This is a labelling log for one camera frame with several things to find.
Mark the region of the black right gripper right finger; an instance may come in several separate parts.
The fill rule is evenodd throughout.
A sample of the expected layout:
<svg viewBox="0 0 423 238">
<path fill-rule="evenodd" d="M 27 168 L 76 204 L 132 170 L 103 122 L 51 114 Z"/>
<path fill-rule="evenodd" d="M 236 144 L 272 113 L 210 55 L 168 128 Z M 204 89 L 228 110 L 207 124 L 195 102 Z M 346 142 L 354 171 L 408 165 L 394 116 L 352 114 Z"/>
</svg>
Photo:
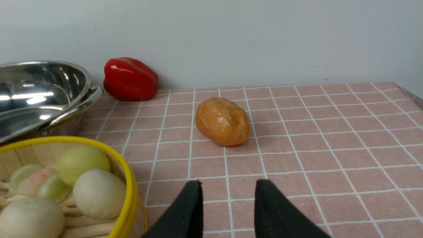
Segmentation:
<svg viewBox="0 0 423 238">
<path fill-rule="evenodd" d="M 329 238 L 268 179 L 255 187 L 254 228 L 257 238 Z"/>
</svg>

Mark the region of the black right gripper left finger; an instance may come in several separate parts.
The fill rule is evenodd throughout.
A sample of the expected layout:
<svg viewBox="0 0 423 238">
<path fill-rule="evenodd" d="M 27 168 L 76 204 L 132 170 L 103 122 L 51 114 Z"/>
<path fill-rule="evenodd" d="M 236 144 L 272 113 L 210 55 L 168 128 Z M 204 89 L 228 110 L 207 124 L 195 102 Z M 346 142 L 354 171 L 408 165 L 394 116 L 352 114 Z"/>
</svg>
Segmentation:
<svg viewBox="0 0 423 238">
<path fill-rule="evenodd" d="M 141 237 L 202 238 L 203 231 L 202 184 L 198 180 L 192 180 L 185 183 L 169 208 Z"/>
</svg>

